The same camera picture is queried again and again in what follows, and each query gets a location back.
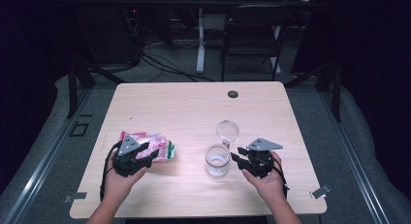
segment snack bag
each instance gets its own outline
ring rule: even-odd
[[[144,158],[148,156],[151,152],[160,149],[157,158],[153,159],[153,162],[164,162],[174,158],[175,146],[171,141],[168,141],[164,135],[161,133],[134,133],[128,134],[126,132],[121,132],[120,140],[123,141],[125,136],[130,136],[139,144],[149,142],[148,149],[139,152],[136,159]]]

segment human hand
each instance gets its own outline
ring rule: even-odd
[[[115,152],[113,152],[110,156],[110,160],[108,162],[108,171],[106,174],[106,183],[105,183],[105,193],[103,201],[109,201],[112,204],[116,204],[120,206],[124,200],[129,195],[131,188],[133,185],[144,176],[147,168],[141,168],[132,176],[124,177],[119,175],[113,168],[112,168],[112,161],[114,159]]]
[[[277,153],[270,151],[271,156],[275,159],[273,166],[281,172],[281,158]],[[247,170],[242,170],[245,178],[253,184],[260,197],[267,203],[284,202],[283,180],[281,175],[275,170],[263,178],[258,178],[250,174]]]

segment clear glass mug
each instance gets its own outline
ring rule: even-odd
[[[231,120],[217,125],[217,135],[222,144],[214,144],[205,151],[205,170],[210,176],[221,177],[229,170],[230,144],[238,141],[239,129]]]

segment black curtain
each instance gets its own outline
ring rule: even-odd
[[[41,0],[0,0],[1,192],[41,132],[69,61]]]
[[[348,48],[343,84],[362,110],[376,158],[411,201],[411,0],[377,0]]]
[[[363,112],[375,156],[411,201],[411,0],[318,2],[361,5],[312,13],[292,72],[309,72],[341,53],[342,84]]]

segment gray bracket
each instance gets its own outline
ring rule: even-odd
[[[249,144],[246,148],[252,149],[255,151],[265,151],[265,150],[272,150],[272,149],[282,149],[283,146],[280,144],[275,144],[273,142],[270,142],[262,138],[258,138],[257,140]]]
[[[72,203],[74,200],[77,199],[85,199],[85,196],[87,195],[87,193],[75,193],[72,196],[65,196],[63,198],[63,203]]]
[[[320,197],[326,197],[326,194],[331,191],[332,189],[328,185],[326,185],[322,188],[315,190],[314,192],[309,192],[309,194],[311,195],[312,198],[318,199]]]
[[[118,156],[123,156],[124,154],[128,154],[138,148],[140,148],[140,144],[137,143],[137,141],[135,141],[132,137],[127,135],[126,137],[124,137],[123,143],[118,150]]]

